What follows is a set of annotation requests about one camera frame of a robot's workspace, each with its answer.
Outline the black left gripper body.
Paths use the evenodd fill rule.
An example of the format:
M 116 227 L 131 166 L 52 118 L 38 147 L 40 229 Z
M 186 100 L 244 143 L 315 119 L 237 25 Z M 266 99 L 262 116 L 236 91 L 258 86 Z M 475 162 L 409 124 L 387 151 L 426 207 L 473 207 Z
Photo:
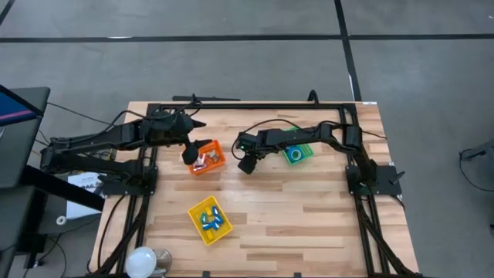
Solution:
M 183 162 L 186 165 L 194 164 L 198 158 L 198 148 L 193 145 L 188 136 L 194 130 L 191 120 L 194 119 L 185 113 L 152 120 L 147 130 L 147 145 L 151 147 L 184 145 Z

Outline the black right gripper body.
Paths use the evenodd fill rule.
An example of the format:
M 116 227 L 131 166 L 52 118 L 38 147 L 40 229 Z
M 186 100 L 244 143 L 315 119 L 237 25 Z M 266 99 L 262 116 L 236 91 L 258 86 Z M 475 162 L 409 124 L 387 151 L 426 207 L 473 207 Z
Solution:
M 256 154 L 246 153 L 244 157 L 240 159 L 238 168 L 247 175 L 250 175 L 255 170 L 257 161 L 258 156 Z

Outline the orange plastic basket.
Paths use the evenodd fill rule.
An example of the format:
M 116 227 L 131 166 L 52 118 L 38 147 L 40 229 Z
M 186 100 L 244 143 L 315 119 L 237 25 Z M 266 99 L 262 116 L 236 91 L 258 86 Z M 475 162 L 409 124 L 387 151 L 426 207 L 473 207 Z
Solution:
M 211 151 L 215 151 L 219 155 L 219 160 L 217 162 L 214 162 L 209 156 L 208 153 Z M 223 154 L 222 146 L 218 142 L 218 140 L 213 140 L 210 144 L 205 145 L 204 147 L 201 147 L 198 149 L 198 155 L 200 154 L 206 154 L 206 162 L 205 164 L 207 165 L 206 168 L 200 170 L 200 171 L 193 171 L 193 166 L 195 165 L 189 165 L 189 171 L 193 175 L 201 175 L 204 174 L 205 172 L 212 171 L 213 169 L 219 168 L 223 166 L 226 162 L 225 155 Z

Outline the green plastic basket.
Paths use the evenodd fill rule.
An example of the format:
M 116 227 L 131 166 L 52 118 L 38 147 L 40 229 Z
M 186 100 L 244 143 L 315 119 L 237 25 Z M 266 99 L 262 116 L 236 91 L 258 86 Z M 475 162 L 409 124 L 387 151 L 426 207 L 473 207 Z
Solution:
M 288 155 L 288 152 L 289 152 L 289 149 L 290 149 L 292 146 L 299 146 L 299 147 L 302 149 L 303 154 L 304 154 L 304 157 L 303 157 L 301 160 L 299 160 L 299 161 L 291 161 L 291 160 L 290 160 L 289 155 Z M 308 144 L 297 144 L 297 145 L 291 145 L 291 146 L 286 147 L 286 148 L 283 150 L 283 156 L 285 157 L 285 159 L 287 160 L 287 162 L 288 162 L 290 165 L 299 164 L 299 163 L 301 163 L 302 161 L 305 161 L 306 159 L 311 158 L 313 155 L 314 155 L 313 149 L 312 149 L 312 148 L 311 148 Z

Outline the yellow plastic basket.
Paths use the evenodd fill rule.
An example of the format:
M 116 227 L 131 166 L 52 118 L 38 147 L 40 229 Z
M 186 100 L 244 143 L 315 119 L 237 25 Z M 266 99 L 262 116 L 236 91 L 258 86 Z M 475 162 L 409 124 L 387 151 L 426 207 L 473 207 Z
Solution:
M 205 212 L 205 208 L 209 207 L 211 209 L 213 205 L 215 205 L 218 208 L 219 215 L 213 215 L 212 213 L 212 216 L 208 216 Z M 216 222 L 215 221 L 216 216 L 221 216 L 224 220 L 224 223 L 221 225 L 219 230 L 214 230 L 214 229 L 204 230 L 202 228 L 203 224 L 200 221 L 200 217 L 202 214 L 207 215 L 208 217 L 207 223 Z M 203 243 L 206 246 L 210 246 L 211 244 L 219 241 L 221 238 L 225 237 L 233 230 L 233 226 L 228 220 L 227 215 L 223 212 L 221 206 L 219 205 L 217 199 L 214 196 L 209 196 L 203 201 L 199 202 L 197 205 L 190 208 L 188 210 L 188 215 L 192 223 L 194 224 L 194 227 L 198 231 L 198 234 L 200 235 Z

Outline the black diagonal bar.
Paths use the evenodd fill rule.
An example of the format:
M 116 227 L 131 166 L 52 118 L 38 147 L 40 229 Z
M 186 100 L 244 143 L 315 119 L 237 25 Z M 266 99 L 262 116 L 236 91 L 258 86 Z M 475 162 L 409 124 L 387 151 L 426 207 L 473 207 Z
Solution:
M 99 195 L 88 192 L 84 188 L 77 187 L 64 181 L 56 176 L 47 174 L 32 166 L 25 166 L 20 176 L 21 185 L 32 185 L 50 195 L 64 198 L 69 202 L 83 205 L 97 211 L 102 211 L 104 207 L 104 198 Z

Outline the silver metal disc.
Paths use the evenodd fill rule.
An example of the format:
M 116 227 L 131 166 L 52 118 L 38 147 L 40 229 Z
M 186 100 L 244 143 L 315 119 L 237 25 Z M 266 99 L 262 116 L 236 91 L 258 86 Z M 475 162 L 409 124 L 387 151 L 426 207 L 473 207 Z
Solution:
M 171 269 L 172 257 L 166 249 L 154 249 L 156 256 L 156 266 L 151 277 L 165 278 Z

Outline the white round lamp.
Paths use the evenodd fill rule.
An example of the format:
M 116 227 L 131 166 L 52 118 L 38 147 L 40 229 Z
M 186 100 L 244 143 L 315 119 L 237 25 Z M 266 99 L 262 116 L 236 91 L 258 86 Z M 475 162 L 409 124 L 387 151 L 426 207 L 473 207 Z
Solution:
M 157 257 L 146 246 L 138 247 L 130 253 L 125 262 L 125 272 L 130 278 L 148 278 L 154 272 Z

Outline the blue screen monitor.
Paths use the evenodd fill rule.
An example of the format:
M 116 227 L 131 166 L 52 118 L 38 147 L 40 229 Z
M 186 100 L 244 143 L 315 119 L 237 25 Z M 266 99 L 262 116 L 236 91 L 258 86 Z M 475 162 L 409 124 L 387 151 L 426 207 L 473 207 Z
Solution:
M 0 127 L 42 118 L 43 112 L 27 100 L 0 85 Z

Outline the black aluminium table frame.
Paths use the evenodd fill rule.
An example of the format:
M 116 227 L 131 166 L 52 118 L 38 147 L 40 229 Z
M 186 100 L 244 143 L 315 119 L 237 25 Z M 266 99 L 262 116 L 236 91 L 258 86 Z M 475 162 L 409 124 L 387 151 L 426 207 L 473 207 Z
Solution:
M 377 165 L 394 166 L 374 103 L 205 102 L 193 109 L 206 123 L 193 139 L 215 139 L 226 162 L 193 175 L 181 147 L 144 152 L 157 165 L 147 198 L 109 197 L 103 208 L 89 268 L 111 255 L 136 215 L 144 225 L 129 249 L 166 249 L 169 278 L 425 278 L 420 274 L 401 195 L 352 195 L 349 155 L 315 143 L 314 155 L 290 165 L 281 154 L 259 161 L 250 175 L 238 168 L 237 135 L 247 130 L 313 127 L 328 120 L 362 128 L 363 145 Z M 206 246 L 188 210 L 214 196 L 233 230 Z

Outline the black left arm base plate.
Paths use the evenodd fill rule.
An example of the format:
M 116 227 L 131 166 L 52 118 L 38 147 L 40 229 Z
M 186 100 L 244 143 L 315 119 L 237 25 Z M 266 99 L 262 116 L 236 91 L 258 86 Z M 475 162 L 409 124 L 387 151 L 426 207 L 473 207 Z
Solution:
M 151 168 L 142 175 L 119 177 L 99 175 L 100 190 L 104 195 L 152 195 L 157 184 L 157 168 Z

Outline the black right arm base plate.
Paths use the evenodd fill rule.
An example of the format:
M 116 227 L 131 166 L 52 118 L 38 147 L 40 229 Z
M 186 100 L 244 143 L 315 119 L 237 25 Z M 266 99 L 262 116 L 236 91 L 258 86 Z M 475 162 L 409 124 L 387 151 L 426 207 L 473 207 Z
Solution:
M 352 195 L 401 195 L 400 179 L 404 171 L 397 173 L 395 166 L 378 165 L 376 168 L 377 180 L 375 185 L 363 183 L 359 168 L 356 165 L 348 166 L 346 169 L 349 193 Z

